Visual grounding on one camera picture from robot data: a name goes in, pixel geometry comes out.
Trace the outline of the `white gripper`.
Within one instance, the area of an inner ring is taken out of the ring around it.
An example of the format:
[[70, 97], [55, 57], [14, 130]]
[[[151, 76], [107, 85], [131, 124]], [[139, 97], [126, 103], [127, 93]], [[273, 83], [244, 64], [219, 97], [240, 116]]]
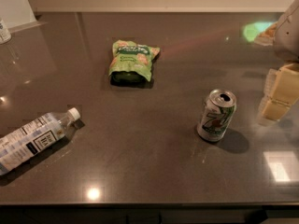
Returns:
[[299, 0], [294, 0], [278, 19], [274, 51], [290, 62], [270, 69], [261, 100], [261, 121], [280, 121], [299, 100]]

